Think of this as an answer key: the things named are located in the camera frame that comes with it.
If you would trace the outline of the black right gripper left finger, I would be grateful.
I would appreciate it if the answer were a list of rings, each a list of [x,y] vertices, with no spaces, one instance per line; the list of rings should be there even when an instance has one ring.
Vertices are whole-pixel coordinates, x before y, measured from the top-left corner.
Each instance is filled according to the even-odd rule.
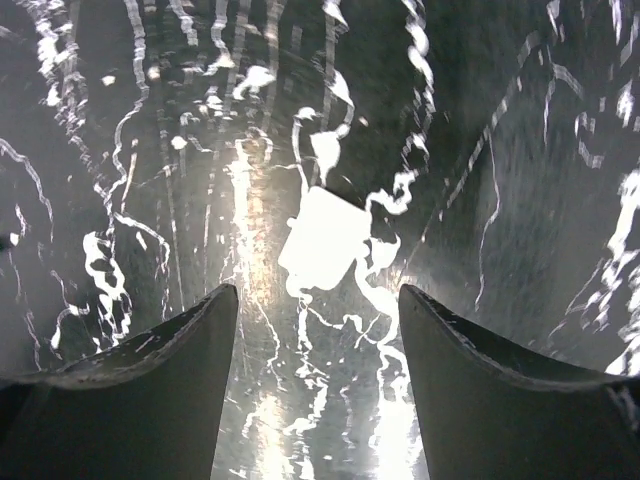
[[[232,359],[235,287],[58,370],[1,378],[5,479],[207,479]]]

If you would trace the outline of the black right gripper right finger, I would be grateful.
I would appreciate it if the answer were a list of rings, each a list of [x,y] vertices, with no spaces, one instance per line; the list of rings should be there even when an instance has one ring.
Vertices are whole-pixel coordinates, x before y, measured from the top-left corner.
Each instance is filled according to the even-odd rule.
[[[635,479],[639,381],[577,367],[412,285],[399,321],[433,479]]]

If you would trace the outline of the white battery cover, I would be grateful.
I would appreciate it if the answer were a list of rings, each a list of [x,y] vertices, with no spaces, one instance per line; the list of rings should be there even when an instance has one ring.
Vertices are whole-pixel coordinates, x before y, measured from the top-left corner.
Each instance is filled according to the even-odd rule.
[[[298,216],[288,221],[290,233],[278,258],[289,294],[335,288],[362,252],[371,224],[369,212],[324,188],[310,188]]]

